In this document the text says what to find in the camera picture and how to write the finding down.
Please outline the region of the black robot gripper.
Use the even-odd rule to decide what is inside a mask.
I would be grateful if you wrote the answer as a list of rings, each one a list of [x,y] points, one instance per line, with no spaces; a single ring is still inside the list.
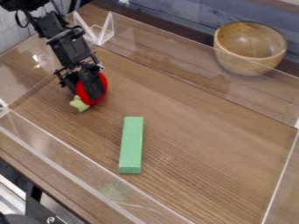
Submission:
[[[60,85],[76,94],[76,85],[81,81],[84,102],[94,102],[102,95],[102,83],[98,77],[100,64],[84,39],[82,27],[65,27],[49,37],[50,47],[61,68],[54,70]]]

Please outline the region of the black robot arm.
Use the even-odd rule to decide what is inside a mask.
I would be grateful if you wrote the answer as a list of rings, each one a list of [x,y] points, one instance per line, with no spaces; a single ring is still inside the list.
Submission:
[[[14,21],[21,28],[32,25],[38,37],[48,39],[46,44],[61,64],[61,69],[53,72],[60,86],[66,87],[85,104],[97,104],[108,92],[108,82],[84,39],[84,28],[69,26],[53,0],[0,0],[0,7],[14,12]]]

